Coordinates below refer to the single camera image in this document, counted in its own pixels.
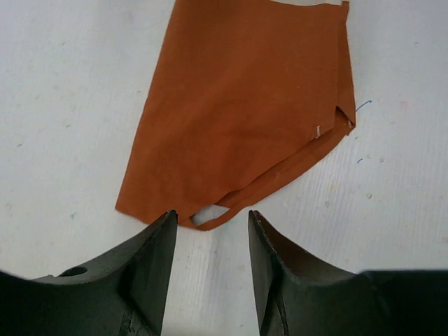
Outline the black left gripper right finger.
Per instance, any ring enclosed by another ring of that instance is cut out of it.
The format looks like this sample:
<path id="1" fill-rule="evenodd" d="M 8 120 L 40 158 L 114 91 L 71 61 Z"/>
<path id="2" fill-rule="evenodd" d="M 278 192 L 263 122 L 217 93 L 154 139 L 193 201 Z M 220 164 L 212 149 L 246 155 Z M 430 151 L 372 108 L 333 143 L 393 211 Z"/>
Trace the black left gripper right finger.
<path id="1" fill-rule="evenodd" d="M 446 335 L 447 271 L 354 274 L 301 248 L 258 211 L 248 238 L 261 335 Z"/>

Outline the orange and cream underwear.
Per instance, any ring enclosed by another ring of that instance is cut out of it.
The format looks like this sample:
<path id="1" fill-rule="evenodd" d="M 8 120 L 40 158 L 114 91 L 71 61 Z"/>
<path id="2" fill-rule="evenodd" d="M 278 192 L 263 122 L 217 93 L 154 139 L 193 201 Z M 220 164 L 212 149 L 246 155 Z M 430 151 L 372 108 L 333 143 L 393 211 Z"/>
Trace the orange and cream underwear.
<path id="1" fill-rule="evenodd" d="M 176 1 L 116 209 L 212 230 L 294 181 L 356 124 L 348 1 Z"/>

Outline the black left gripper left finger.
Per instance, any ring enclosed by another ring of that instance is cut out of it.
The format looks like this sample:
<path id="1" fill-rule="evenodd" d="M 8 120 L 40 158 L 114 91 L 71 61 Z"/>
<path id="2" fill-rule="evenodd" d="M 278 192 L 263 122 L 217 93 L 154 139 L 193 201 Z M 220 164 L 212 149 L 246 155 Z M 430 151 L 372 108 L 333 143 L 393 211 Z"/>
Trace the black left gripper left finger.
<path id="1" fill-rule="evenodd" d="M 170 211 L 59 276 L 1 273 L 2 335 L 160 335 L 176 245 Z"/>

